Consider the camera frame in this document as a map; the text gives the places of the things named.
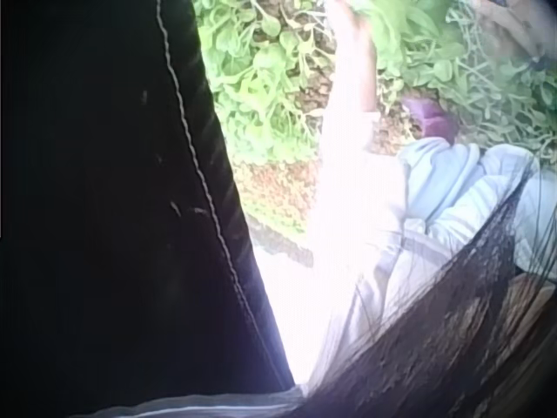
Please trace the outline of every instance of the dark hair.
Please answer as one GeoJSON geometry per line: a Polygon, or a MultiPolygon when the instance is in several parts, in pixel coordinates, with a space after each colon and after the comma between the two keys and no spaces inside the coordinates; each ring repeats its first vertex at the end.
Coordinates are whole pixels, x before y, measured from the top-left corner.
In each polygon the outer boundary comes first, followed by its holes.
{"type": "MultiPolygon", "coordinates": [[[[536,390],[532,381],[527,388],[517,384],[551,371],[557,340],[556,295],[544,287],[555,260],[513,280],[513,220],[527,179],[439,272],[435,284],[288,418],[521,414],[527,401],[509,398],[516,398],[516,388],[531,397],[525,390],[536,390]],[[543,287],[550,293],[547,302],[533,313],[543,287]]],[[[554,242],[544,245],[555,248],[554,242]]]]}

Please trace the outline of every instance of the white stitching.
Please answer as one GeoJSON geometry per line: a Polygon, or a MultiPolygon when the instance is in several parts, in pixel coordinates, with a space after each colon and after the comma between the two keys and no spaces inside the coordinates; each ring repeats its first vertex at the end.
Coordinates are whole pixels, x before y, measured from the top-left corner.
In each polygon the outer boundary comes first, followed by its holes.
{"type": "Polygon", "coordinates": [[[182,127],[184,128],[184,134],[185,134],[185,137],[186,137],[187,142],[188,142],[188,147],[190,149],[191,159],[192,159],[193,164],[195,166],[195,171],[196,171],[196,173],[199,177],[199,181],[201,182],[201,186],[203,186],[203,190],[205,192],[205,197],[207,198],[207,203],[208,203],[209,208],[211,210],[211,217],[212,217],[213,223],[215,225],[217,238],[218,238],[218,241],[220,242],[223,253],[225,255],[226,263],[228,265],[228,268],[230,270],[230,274],[231,274],[231,277],[232,277],[232,284],[233,284],[233,287],[234,287],[234,291],[236,292],[236,295],[238,296],[238,301],[240,302],[240,306],[244,309],[244,314],[247,317],[247,319],[251,322],[252,327],[253,327],[253,329],[255,330],[255,332],[258,336],[259,342],[260,342],[262,348],[265,351],[265,355],[267,357],[267,360],[268,360],[269,364],[271,365],[272,370],[273,370],[275,376],[277,377],[279,384],[282,385],[283,384],[282,379],[280,379],[279,372],[275,368],[275,365],[272,361],[271,355],[269,354],[269,351],[268,351],[268,349],[267,349],[267,347],[264,343],[264,340],[261,336],[261,333],[259,331],[257,322],[255,321],[255,317],[253,316],[253,312],[252,312],[252,310],[250,309],[250,307],[247,303],[247,299],[244,295],[244,291],[242,289],[242,286],[240,286],[239,279],[238,279],[238,273],[236,272],[236,269],[234,268],[234,265],[232,264],[232,257],[230,255],[230,251],[228,250],[228,246],[226,245],[226,242],[225,242],[225,237],[223,236],[222,231],[220,229],[220,224],[218,223],[218,215],[217,215],[217,211],[215,209],[215,205],[213,204],[212,196],[211,196],[211,193],[209,191],[209,186],[207,185],[207,181],[205,180],[205,175],[201,171],[201,167],[200,167],[199,161],[198,161],[198,155],[197,155],[197,152],[195,150],[195,147],[193,146],[193,141],[191,140],[190,130],[189,130],[188,124],[185,120],[184,100],[182,99],[182,95],[180,93],[180,86],[179,86],[178,78],[176,77],[176,72],[174,71],[174,69],[172,67],[172,63],[171,63],[170,44],[168,42],[168,31],[164,27],[164,22],[163,22],[163,18],[162,18],[162,11],[161,11],[162,10],[162,1],[163,0],[157,0],[158,28],[161,30],[161,33],[163,34],[164,56],[166,58],[166,68],[171,75],[172,82],[174,83],[176,98],[178,100],[178,107],[180,109],[180,118],[181,118],[181,121],[182,121],[182,127]]]}

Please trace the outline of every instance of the black fabric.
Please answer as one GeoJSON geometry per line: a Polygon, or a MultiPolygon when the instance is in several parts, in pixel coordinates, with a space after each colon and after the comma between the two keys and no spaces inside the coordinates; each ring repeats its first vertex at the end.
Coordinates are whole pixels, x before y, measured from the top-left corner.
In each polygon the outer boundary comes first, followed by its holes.
{"type": "Polygon", "coordinates": [[[192,7],[163,0],[162,18],[216,217],[157,3],[3,2],[3,395],[17,416],[293,386],[192,7]]]}

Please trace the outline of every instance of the purple object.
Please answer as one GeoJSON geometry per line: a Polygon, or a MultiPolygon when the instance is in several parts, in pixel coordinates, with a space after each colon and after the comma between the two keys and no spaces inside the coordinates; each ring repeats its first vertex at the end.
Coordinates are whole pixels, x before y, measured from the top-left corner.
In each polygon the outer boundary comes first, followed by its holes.
{"type": "Polygon", "coordinates": [[[430,98],[404,98],[402,104],[416,119],[424,138],[441,137],[451,145],[459,133],[456,118],[430,98]]]}

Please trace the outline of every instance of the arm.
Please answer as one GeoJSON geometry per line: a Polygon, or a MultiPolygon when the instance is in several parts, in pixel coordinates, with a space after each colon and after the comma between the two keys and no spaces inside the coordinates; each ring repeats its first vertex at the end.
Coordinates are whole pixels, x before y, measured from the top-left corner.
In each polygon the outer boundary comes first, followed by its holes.
{"type": "Polygon", "coordinates": [[[333,29],[337,68],[323,123],[311,225],[314,270],[329,292],[332,314],[308,391],[339,365],[357,340],[378,330],[406,212],[405,168],[395,157],[366,151],[379,120],[369,32],[339,32],[338,25],[333,29]]]}

